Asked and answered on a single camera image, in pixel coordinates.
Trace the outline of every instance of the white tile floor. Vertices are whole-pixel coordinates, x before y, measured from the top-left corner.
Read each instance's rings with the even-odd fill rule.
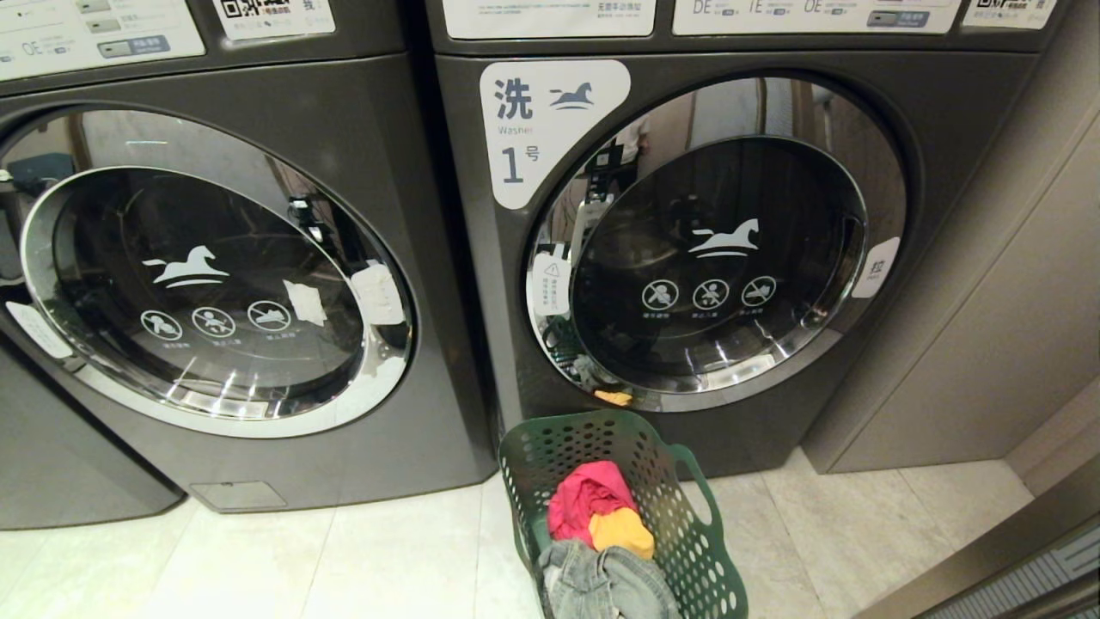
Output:
[[[711,482],[754,619],[847,619],[1031,500],[1001,462]],[[499,476],[339,509],[0,533],[0,619],[540,617]]]

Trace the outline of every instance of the green plastic basket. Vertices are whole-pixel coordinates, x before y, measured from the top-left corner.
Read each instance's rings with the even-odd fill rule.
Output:
[[[684,619],[744,619],[748,598],[726,553],[722,516],[695,456],[683,445],[666,445],[640,417],[622,410],[539,418],[514,428],[501,443],[501,472],[512,500],[516,551],[550,610],[537,559],[550,544],[547,504],[578,466],[612,461],[653,533],[653,561],[664,572]],[[683,463],[711,509],[704,524],[676,482]]]

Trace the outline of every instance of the basket handle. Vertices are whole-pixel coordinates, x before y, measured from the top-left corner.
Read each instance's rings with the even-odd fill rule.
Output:
[[[711,486],[706,483],[706,476],[703,475],[703,469],[698,467],[698,462],[695,461],[695,454],[691,452],[688,447],[683,445],[669,445],[669,452],[672,453],[672,460],[678,463],[683,463],[688,466],[688,471],[691,472],[692,477],[695,478],[695,484],[698,485],[700,493],[703,494],[703,498],[706,499],[706,506],[711,508],[711,522],[704,524],[700,520],[700,524],[707,530],[710,537],[718,542],[725,548],[726,534],[722,529],[722,512],[718,511],[718,502],[714,500],[714,494],[711,493]]]

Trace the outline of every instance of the gray fabric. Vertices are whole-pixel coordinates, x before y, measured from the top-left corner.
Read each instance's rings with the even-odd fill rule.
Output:
[[[580,540],[539,556],[554,619],[680,619],[660,567],[626,549],[596,553]]]

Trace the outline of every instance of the washing machine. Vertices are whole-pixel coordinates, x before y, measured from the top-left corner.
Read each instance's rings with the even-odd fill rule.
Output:
[[[494,471],[398,4],[0,7],[0,329],[211,509]]]
[[[0,336],[0,531],[163,513],[184,493]]]
[[[503,428],[782,465],[1070,1],[429,0]]]

